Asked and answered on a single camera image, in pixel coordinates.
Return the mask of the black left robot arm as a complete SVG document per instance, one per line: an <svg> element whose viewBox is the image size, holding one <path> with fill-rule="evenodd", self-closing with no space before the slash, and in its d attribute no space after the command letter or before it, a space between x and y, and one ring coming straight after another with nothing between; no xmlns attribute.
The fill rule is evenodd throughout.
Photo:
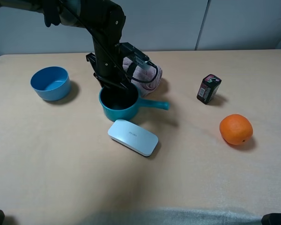
<svg viewBox="0 0 281 225"><path fill-rule="evenodd" d="M86 56L102 87L128 90L131 79L123 69L120 39L126 16L111 0L0 0L0 7L38 12L44 23L85 28L93 38L94 53Z"/></svg>

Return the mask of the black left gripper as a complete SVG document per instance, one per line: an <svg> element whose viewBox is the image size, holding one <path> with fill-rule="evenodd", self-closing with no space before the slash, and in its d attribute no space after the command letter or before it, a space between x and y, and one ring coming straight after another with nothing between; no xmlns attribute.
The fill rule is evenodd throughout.
<svg viewBox="0 0 281 225"><path fill-rule="evenodd" d="M119 50L121 35L93 37L94 53L86 56L93 67L94 77L107 90L136 90L125 75L123 56Z"/></svg>

